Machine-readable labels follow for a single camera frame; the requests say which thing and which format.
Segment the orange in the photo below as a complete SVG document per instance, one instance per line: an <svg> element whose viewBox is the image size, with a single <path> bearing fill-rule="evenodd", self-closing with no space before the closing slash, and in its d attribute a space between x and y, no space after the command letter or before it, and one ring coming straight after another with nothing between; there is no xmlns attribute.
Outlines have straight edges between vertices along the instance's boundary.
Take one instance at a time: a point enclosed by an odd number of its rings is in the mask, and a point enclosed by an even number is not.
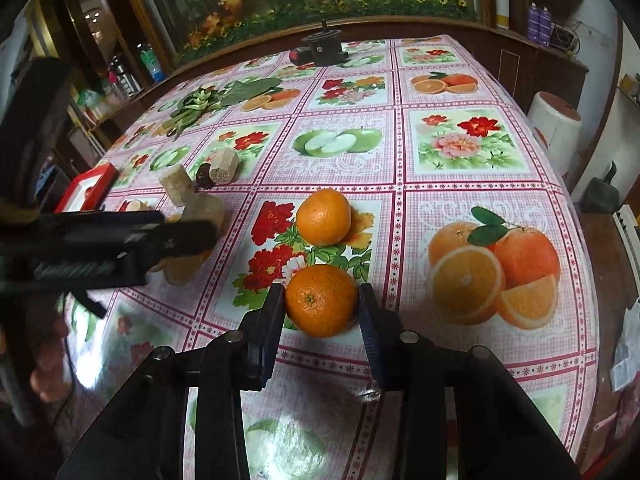
<svg viewBox="0 0 640 480"><path fill-rule="evenodd" d="M420 83L422 81L428 81L430 76L428 75L417 75L416 77L411 79L411 84L415 85L416 83Z"/></svg>
<svg viewBox="0 0 640 480"><path fill-rule="evenodd" d="M335 189L321 189L300 205L296 226L300 236L312 245L337 244L351 227L351 206Z"/></svg>
<svg viewBox="0 0 640 480"><path fill-rule="evenodd" d="M545 326L554 316L556 304L558 282L554 276L505 290L495 301L500 316L507 323L524 330Z"/></svg>
<svg viewBox="0 0 640 480"><path fill-rule="evenodd" d="M449 74L444 76L442 80L449 86L465 85L473 83L478 84L478 79L467 74Z"/></svg>
<svg viewBox="0 0 640 480"><path fill-rule="evenodd" d="M358 288L344 270L319 264L295 273L284 292L289 319L311 337L331 337L345 330L358 304Z"/></svg>
<svg viewBox="0 0 640 480"><path fill-rule="evenodd" d="M478 91L478 85L476 83L464 83L462 85L455 85L447 87L447 92L452 94L472 94Z"/></svg>
<svg viewBox="0 0 640 480"><path fill-rule="evenodd" d="M271 95L271 101L280 101L281 99L295 99L301 94L300 90L297 88L289 88L286 90L281 90L277 94Z"/></svg>
<svg viewBox="0 0 640 480"><path fill-rule="evenodd" d="M243 112L253 112L254 110L260 108L262 105L267 104L269 101L271 101L270 95L258 95L256 97L252 97L247 102L242 104L240 109Z"/></svg>
<svg viewBox="0 0 640 480"><path fill-rule="evenodd" d="M553 275L560 278L560 260L549 238L537 229L518 227L495 244L507 288L525 285Z"/></svg>
<svg viewBox="0 0 640 480"><path fill-rule="evenodd" d="M439 94L445 91L447 84L442 79L427 79L414 85L416 92L420 94Z"/></svg>
<svg viewBox="0 0 640 480"><path fill-rule="evenodd" d="M476 227L478 224L460 220L440 228L429 242L429 263L434 266L446 254L468 245L466 239Z"/></svg>
<svg viewBox="0 0 640 480"><path fill-rule="evenodd" d="M262 105L264 110L275 110L276 108L282 108L287 106L290 102L293 101L293 97L289 97L287 99L278 99L277 101L269 101Z"/></svg>
<svg viewBox="0 0 640 480"><path fill-rule="evenodd" d="M451 323L482 323L495 314L494 301L504 288L504 273L484 247L465 246L444 256L431 271L428 297Z"/></svg>

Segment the spray can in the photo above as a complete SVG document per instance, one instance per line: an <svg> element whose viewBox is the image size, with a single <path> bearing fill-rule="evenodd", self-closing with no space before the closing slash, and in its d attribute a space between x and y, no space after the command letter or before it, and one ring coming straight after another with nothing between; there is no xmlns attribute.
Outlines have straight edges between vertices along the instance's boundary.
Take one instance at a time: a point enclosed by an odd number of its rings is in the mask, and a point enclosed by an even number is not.
<svg viewBox="0 0 640 480"><path fill-rule="evenodd" d="M538 43L540 45L549 46L552 24L551 12L546 7L540 10L540 33L538 35Z"/></svg>
<svg viewBox="0 0 640 480"><path fill-rule="evenodd" d="M536 4L529 6L529 19L527 20L527 39L538 42L540 36L540 9Z"/></svg>

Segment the printed green apple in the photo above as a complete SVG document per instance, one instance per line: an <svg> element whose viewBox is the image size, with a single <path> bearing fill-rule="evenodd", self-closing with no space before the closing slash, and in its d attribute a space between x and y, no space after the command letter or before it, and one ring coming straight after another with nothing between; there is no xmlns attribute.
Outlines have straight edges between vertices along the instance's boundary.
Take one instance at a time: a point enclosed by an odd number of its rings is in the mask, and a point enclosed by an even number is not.
<svg viewBox="0 0 640 480"><path fill-rule="evenodd" d="M326 158L348 152L357 140L356 136L350 134L339 135L333 139L317 136L305 144L305 150L309 155Z"/></svg>
<svg viewBox="0 0 640 480"><path fill-rule="evenodd" d="M311 139L318 136L322 137L323 139L333 139L337 137L337 135L338 134L336 132L332 132L331 130L312 130L310 132L307 132L306 134L297 136L296 140L293 141L292 148L301 155L309 155L308 151L305 149L305 145Z"/></svg>
<svg viewBox="0 0 640 480"><path fill-rule="evenodd" d="M356 138L355 144L348 150L350 153L368 152L382 142L382 132L375 128L352 128L351 130L344 130L340 132L337 139L345 135Z"/></svg>

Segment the metal bolt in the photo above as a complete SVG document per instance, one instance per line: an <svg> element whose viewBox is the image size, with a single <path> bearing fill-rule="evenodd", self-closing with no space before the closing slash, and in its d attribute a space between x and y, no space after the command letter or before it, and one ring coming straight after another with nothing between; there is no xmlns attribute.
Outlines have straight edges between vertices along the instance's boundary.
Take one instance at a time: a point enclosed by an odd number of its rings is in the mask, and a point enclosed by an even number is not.
<svg viewBox="0 0 640 480"><path fill-rule="evenodd" d="M229 330L229 332L225 333L225 341L227 343L237 343L238 341L242 341L244 337L244 333L242 330Z"/></svg>
<svg viewBox="0 0 640 480"><path fill-rule="evenodd" d="M154 350L154 359L161 361L171 355L171 348L169 346L159 346Z"/></svg>
<svg viewBox="0 0 640 480"><path fill-rule="evenodd" d="M411 330L405 330L400 334L400 341L412 345L420 340L420 336Z"/></svg>
<svg viewBox="0 0 640 480"><path fill-rule="evenodd" d="M491 350L486 346L476 345L471 347L471 355L478 359L485 360L491 357Z"/></svg>

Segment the cable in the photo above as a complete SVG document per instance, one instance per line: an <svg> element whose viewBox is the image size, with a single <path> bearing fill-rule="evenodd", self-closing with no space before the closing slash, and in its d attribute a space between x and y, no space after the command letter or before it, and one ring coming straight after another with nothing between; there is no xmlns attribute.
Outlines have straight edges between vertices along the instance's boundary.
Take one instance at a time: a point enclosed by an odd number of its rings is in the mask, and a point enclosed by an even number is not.
<svg viewBox="0 0 640 480"><path fill-rule="evenodd" d="M63 301L62 319L65 319L65 304L66 304L66 301ZM74 365L71 362L71 352L69 351L68 336L65 337L65 352L66 352L66 360L69 363L69 373L71 373L71 390L69 390L69 393L66 394L65 400L62 402L62 404L60 404L60 407L58 408L56 415L53 417L53 422L51 423L51 427L54 429L58 424L58 421L60 420L60 416L65 411L65 408L68 406L69 402L71 402L71 399L76 392L76 371L74 370Z"/></svg>

